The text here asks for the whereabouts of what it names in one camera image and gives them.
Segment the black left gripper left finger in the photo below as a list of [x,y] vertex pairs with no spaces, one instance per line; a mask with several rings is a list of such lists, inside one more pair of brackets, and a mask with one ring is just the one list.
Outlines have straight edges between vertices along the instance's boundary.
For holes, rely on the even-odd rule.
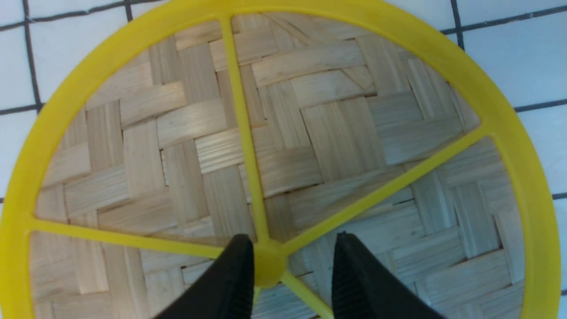
[[254,278],[252,241],[247,234],[237,234],[190,288],[156,318],[249,319]]

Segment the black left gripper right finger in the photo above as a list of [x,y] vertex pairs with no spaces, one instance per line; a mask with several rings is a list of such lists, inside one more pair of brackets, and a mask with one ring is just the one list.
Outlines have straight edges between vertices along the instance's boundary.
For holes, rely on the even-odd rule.
[[352,233],[334,246],[332,310],[336,319],[442,319]]

